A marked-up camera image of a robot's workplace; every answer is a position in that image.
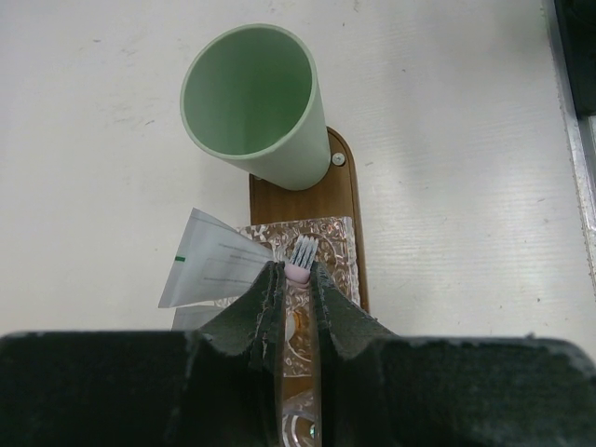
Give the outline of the clear compartment organizer box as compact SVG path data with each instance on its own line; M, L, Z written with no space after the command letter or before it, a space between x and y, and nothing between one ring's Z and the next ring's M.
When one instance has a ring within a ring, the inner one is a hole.
M329 217L246 226L239 233L270 249L277 261L290 259L300 235L318 240L316 261L323 264L346 299L360 304L356 238L350 217ZM308 293L293 288L286 294L286 342L283 350L282 414L310 413L316 423L311 322Z

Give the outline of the clear plastic cup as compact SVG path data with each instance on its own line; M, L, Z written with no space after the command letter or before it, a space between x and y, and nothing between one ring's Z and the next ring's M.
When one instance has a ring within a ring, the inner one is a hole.
M282 445L285 447L316 447L320 445L315 421L310 413L301 411L283 414L281 438Z

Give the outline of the pale green cup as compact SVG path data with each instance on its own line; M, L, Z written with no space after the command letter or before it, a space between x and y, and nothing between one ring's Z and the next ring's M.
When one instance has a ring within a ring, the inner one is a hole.
M191 63L180 107L197 147L276 186L308 189L330 167L315 61L283 28L249 24L216 37Z

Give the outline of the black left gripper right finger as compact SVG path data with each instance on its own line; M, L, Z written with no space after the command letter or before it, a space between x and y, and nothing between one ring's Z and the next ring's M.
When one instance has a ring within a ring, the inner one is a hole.
M591 446L595 365L564 340L400 336L311 270L326 446Z

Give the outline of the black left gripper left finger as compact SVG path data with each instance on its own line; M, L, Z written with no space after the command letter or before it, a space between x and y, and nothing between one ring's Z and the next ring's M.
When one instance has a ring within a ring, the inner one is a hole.
M5 446L276 446L285 275L269 262L196 330L14 332Z

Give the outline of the white toothpaste tube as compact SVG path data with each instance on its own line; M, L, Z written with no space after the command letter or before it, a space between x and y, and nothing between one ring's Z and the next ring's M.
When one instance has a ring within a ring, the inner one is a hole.
M177 307L171 329L173 331L192 331L199 329L224 309L213 305L192 305Z
M172 308L238 297L273 259L270 249L193 209L158 306Z

